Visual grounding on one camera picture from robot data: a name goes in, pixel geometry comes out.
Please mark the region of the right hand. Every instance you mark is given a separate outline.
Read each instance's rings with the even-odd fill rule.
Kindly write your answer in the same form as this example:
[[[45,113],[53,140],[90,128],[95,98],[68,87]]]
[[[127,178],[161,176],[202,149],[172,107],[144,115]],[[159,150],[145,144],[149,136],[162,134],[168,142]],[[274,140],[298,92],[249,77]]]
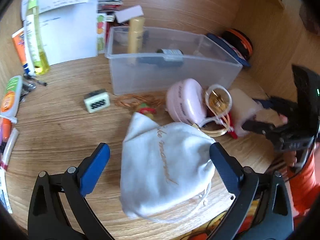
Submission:
[[[278,114],[281,122],[283,124],[287,124],[288,119],[284,115]],[[296,152],[295,151],[289,151],[285,152],[283,154],[283,159],[285,163],[287,164],[288,167],[294,167],[294,165],[297,163],[297,158],[296,158]]]

